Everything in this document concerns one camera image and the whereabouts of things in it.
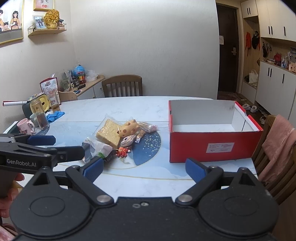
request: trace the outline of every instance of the shoe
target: shoe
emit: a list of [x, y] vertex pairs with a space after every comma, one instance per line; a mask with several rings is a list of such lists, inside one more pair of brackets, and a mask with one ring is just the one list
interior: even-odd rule
[[245, 110], [251, 110], [251, 107], [248, 104], [244, 104], [242, 106]]
[[251, 112], [252, 112], [252, 113], [256, 113], [256, 112], [258, 112], [258, 108], [257, 108], [257, 106], [253, 105], [252, 108], [251, 108]]
[[260, 120], [261, 124], [264, 125], [265, 121], [266, 121], [266, 116], [261, 116], [259, 120]]

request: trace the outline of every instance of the human hand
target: human hand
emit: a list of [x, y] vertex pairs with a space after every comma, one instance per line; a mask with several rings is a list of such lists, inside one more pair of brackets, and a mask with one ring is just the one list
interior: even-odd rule
[[[25, 179], [24, 175], [21, 173], [18, 173], [15, 181], [23, 181]], [[9, 217], [9, 208], [13, 200], [17, 197], [19, 194], [17, 188], [10, 188], [7, 194], [6, 198], [0, 199], [0, 217], [8, 218]]]
[[10, 241], [13, 240], [14, 236], [8, 232], [6, 229], [0, 226], [0, 241]]

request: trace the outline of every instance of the red shoebox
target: red shoebox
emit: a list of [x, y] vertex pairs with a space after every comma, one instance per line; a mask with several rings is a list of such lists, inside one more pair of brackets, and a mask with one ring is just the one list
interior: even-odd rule
[[250, 158], [263, 129], [236, 101], [170, 100], [170, 162]]

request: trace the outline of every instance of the globe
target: globe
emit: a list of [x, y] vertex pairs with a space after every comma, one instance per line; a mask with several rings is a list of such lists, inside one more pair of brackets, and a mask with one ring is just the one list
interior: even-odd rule
[[85, 73], [85, 69], [84, 69], [81, 65], [78, 65], [78, 66], [74, 69], [74, 71], [73, 71], [74, 76], [75, 76], [75, 77], [78, 77], [78, 73], [79, 73], [79, 72], [83, 72], [83, 73]]

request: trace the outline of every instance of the wooden chair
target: wooden chair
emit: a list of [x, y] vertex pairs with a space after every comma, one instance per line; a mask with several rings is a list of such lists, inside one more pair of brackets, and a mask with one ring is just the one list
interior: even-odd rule
[[77, 95], [74, 92], [61, 92], [61, 91], [59, 91], [59, 99], [61, 102], [78, 100]]
[[115, 94], [115, 97], [137, 96], [136, 83], [138, 86], [138, 93], [139, 93], [138, 96], [143, 96], [142, 78], [137, 75], [126, 74], [126, 75], [112, 76], [108, 79], [103, 80], [102, 86], [103, 86], [105, 97], [110, 97], [109, 96], [110, 92], [112, 97], [114, 97], [114, 94]]
[[[266, 140], [267, 134], [274, 123], [275, 116], [269, 115], [266, 118], [261, 139], [252, 156], [257, 174], [259, 175], [269, 163], [267, 155], [264, 153], [262, 144]], [[281, 174], [268, 183], [265, 188], [275, 198], [278, 204], [285, 201], [296, 190], [296, 146], [293, 147], [292, 156]]]

